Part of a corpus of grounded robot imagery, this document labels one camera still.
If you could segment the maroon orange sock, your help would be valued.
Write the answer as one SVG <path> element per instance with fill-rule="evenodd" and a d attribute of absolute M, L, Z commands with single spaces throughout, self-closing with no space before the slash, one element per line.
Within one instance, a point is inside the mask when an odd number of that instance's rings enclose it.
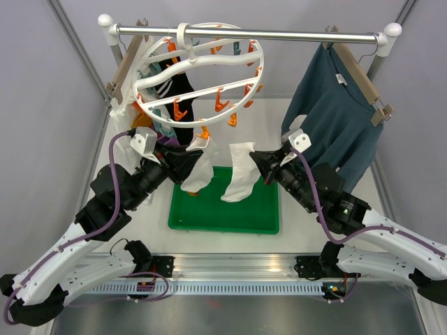
<path fill-rule="evenodd" d="M 168 146 L 168 147 L 175 147 L 179 146 L 179 142 L 176 137 L 168 137 L 165 135 L 162 135 L 158 140 L 158 143 Z"/>

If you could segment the white round clip hanger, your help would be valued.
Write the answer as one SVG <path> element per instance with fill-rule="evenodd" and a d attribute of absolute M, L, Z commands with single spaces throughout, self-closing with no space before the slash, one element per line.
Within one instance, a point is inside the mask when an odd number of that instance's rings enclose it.
<path fill-rule="evenodd" d="M 208 27 L 223 22 L 195 24 Z M 181 61 L 161 73 L 158 62 L 179 57 Z M 225 121 L 237 126 L 237 113 L 253 103 L 255 93 L 262 88 L 265 57 L 257 40 L 208 38 L 200 43 L 197 38 L 188 44 L 179 38 L 162 36 L 151 46 L 138 64 L 141 66 L 132 85 L 139 108 L 151 119 L 172 128 L 205 128 Z M 186 73 L 193 92 L 170 98 L 159 98 L 155 86 L 180 73 Z M 194 121 L 179 121 L 177 103 L 193 100 Z"/>

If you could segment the purple orange sock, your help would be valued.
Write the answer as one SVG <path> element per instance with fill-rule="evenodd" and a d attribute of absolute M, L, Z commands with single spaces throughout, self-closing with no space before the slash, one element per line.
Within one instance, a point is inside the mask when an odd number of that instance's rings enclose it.
<path fill-rule="evenodd" d="M 138 115 L 133 120 L 131 127 L 137 128 L 137 127 L 148 127 L 151 128 L 153 125 L 153 120 L 151 117 L 149 117 L 144 112 L 139 112 Z"/>

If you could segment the black sock with white stripes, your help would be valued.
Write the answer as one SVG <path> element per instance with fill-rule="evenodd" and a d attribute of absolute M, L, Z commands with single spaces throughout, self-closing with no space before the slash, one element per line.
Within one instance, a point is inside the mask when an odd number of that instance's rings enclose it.
<path fill-rule="evenodd" d="M 168 68 L 170 68 L 171 66 L 179 63 L 181 61 L 181 59 L 179 57 L 174 57 L 174 58 L 170 58 L 170 59 L 164 59 L 162 61 L 158 62 L 158 66 L 161 70 L 161 73 L 165 70 L 167 70 Z"/>

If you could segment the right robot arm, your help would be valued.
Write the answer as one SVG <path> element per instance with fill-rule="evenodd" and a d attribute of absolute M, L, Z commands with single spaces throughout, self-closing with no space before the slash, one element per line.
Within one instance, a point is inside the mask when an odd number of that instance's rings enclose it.
<path fill-rule="evenodd" d="M 376 276 L 410 286 L 436 304 L 446 304 L 446 245 L 407 229 L 344 191 L 328 163 L 301 167 L 283 162 L 289 152 L 254 151 L 250 158 L 266 184 L 278 183 L 307 212 L 315 213 L 328 242 L 318 259 L 329 277 Z"/>

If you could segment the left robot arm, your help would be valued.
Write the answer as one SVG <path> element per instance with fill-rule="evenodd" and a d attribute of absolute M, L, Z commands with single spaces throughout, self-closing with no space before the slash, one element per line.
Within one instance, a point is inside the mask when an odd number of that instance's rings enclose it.
<path fill-rule="evenodd" d="M 180 184 L 187 179 L 203 150 L 156 144 L 153 153 L 154 160 L 142 158 L 136 171 L 129 173 L 115 162 L 114 147 L 109 146 L 109 163 L 91 183 L 94 196 L 67 231 L 28 269 L 1 277 L 1 293 L 8 298 L 3 310 L 5 323 L 39 327 L 106 281 L 153 275 L 153 255 L 140 240 L 126 242 L 122 250 L 95 264 L 76 267 L 130 223 L 130 211 L 165 180 Z"/>

